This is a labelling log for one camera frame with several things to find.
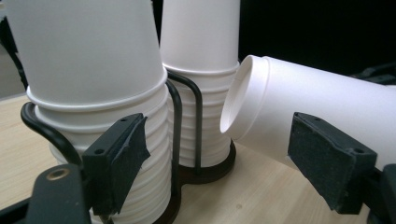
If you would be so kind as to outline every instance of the wooden table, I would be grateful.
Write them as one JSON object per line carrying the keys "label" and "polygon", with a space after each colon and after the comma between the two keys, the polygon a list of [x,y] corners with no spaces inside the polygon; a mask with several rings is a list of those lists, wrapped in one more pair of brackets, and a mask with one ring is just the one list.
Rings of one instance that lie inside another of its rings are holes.
{"label": "wooden table", "polygon": [[[48,142],[20,119],[25,96],[0,102],[0,209],[30,196],[35,178],[56,165]],[[366,223],[338,215],[298,171],[236,146],[233,170],[221,180],[186,185],[175,223]]]}

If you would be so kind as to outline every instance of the cup stack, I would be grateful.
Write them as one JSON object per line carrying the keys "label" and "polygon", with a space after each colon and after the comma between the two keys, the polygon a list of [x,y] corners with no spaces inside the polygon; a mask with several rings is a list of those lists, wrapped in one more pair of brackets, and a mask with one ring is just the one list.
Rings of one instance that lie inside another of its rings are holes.
{"label": "cup stack", "polygon": [[[151,156],[115,223],[152,223],[171,197],[167,75],[150,1],[6,1],[35,114],[82,154],[115,121],[143,113]],[[59,163],[66,163],[49,146]],[[92,217],[94,223],[102,223]]]}
{"label": "cup stack", "polygon": [[[203,167],[224,161],[231,139],[219,130],[221,110],[238,63],[240,0],[164,0],[161,33],[163,65],[187,77],[203,95]],[[195,161],[195,97],[186,86],[173,82],[182,105],[180,164]],[[174,110],[169,102],[170,133]]]}

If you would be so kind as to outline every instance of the stack of paper cups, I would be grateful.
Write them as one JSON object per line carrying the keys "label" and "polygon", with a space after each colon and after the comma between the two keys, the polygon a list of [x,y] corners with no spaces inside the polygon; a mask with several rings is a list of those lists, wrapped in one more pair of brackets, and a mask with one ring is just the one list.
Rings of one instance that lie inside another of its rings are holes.
{"label": "stack of paper cups", "polygon": [[396,162],[393,88],[269,57],[242,62],[220,128],[235,142],[295,167],[288,158],[294,112],[324,119],[374,150],[379,169]]}
{"label": "stack of paper cups", "polygon": [[[134,113],[148,117],[151,156],[113,220],[154,222],[170,200],[171,156],[167,75],[150,1],[11,0],[6,9],[35,114],[78,153],[118,119]],[[65,162],[57,148],[50,150]]]}
{"label": "stack of paper cups", "polygon": [[[225,96],[238,63],[240,0],[165,0],[161,53],[164,66],[197,84],[203,95],[202,166],[224,161],[231,139],[219,131]],[[180,164],[195,161],[195,97],[174,82],[183,104]],[[169,120],[173,106],[169,100]]]}

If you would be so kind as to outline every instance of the tilted paper cup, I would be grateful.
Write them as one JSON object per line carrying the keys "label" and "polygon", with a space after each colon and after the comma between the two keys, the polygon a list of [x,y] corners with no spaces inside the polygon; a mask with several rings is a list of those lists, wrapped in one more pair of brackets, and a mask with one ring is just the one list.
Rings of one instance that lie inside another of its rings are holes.
{"label": "tilted paper cup", "polygon": [[376,167],[396,161],[396,91],[351,77],[247,56],[223,107],[220,129],[236,143],[287,159],[294,112],[326,120],[378,153]]}

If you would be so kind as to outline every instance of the dark wall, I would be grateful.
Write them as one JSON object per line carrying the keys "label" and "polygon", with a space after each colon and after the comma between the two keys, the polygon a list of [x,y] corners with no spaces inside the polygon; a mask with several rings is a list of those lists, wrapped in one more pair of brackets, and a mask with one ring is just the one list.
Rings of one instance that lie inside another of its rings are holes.
{"label": "dark wall", "polygon": [[396,61],[396,4],[242,0],[239,57],[271,56],[339,74]]}

